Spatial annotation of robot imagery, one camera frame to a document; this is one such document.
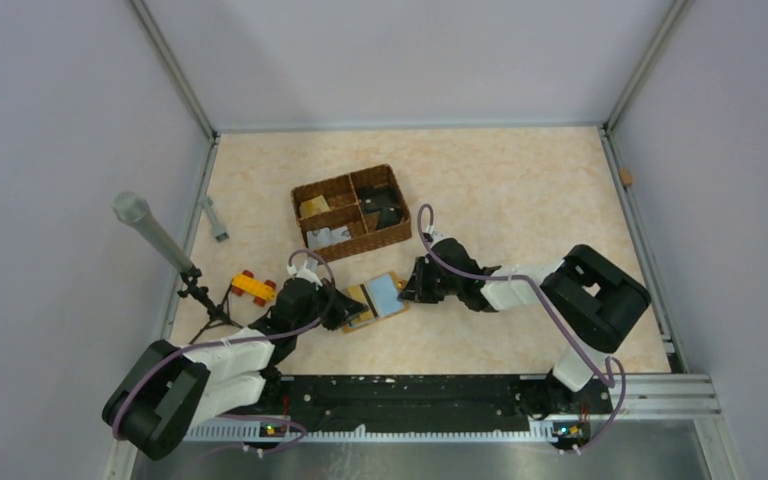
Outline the orange leather card holder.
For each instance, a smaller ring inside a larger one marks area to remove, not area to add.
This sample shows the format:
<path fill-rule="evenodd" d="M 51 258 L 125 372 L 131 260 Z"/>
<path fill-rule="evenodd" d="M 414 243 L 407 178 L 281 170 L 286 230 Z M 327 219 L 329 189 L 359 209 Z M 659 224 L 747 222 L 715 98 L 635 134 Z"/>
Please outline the orange leather card holder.
<path fill-rule="evenodd" d="M 395 272 L 388 272 L 360 283 L 365 286 L 368 295 L 371 297 L 374 309 L 376 310 L 377 319 L 357 329 L 347 328 L 347 323 L 341 328 L 342 332 L 352 333 L 407 312 L 409 310 L 409 304 L 406 301 L 398 299 L 400 288 L 405 282 L 406 281 L 399 278 Z"/>

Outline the brown wicker divided basket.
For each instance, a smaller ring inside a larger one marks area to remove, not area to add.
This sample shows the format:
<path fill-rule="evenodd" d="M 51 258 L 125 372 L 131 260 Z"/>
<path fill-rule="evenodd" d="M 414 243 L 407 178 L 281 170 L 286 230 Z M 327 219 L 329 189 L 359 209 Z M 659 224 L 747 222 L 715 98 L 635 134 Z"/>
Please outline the brown wicker divided basket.
<path fill-rule="evenodd" d="M 368 228 L 368 220 L 365 219 L 359 206 L 356 191 L 361 187 L 382 186 L 392 187 L 395 190 L 403 209 L 404 217 L 398 225 L 379 231 L 371 231 Z M 300 203 L 318 195 L 323 195 L 327 199 L 331 210 L 311 218 L 301 219 L 299 214 Z M 395 172 L 388 164 L 379 164 L 297 186 L 291 190 L 290 198 L 296 223 L 306 248 L 308 248 L 305 237 L 307 231 L 323 227 L 347 226 L 349 228 L 352 234 L 351 240 L 327 248 L 313 250 L 328 261 L 370 252 L 406 241 L 412 237 L 410 209 L 405 196 L 401 192 Z"/>

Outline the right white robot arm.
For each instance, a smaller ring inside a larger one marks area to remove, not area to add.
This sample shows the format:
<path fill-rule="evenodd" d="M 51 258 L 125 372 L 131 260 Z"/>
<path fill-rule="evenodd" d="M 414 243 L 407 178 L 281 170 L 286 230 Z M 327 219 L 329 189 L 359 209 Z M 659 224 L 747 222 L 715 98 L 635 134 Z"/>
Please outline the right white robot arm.
<path fill-rule="evenodd" d="M 454 296 L 481 313 L 540 305 L 568 343 L 550 371 L 549 404 L 572 412 L 586 400 L 592 378 L 615 385 L 622 372 L 612 365 L 614 354 L 651 304 L 649 291 L 619 266 L 586 244 L 557 265 L 482 266 L 452 237 L 433 232 L 422 240 L 427 251 L 416 259 L 401 300 L 436 304 Z"/>

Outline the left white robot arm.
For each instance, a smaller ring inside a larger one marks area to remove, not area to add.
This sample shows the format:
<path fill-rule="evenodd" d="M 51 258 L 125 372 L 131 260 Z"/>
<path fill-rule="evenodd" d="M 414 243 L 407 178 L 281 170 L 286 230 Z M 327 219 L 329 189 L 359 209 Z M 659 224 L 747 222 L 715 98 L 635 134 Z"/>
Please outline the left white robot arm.
<path fill-rule="evenodd" d="M 331 277 L 292 272 L 255 322 L 219 340 L 177 347 L 151 343 L 101 413 L 115 439 L 152 460 L 171 453 L 188 430 L 235 408 L 268 413 L 279 404 L 277 365 L 298 337 L 318 326 L 336 330 L 368 312 Z"/>

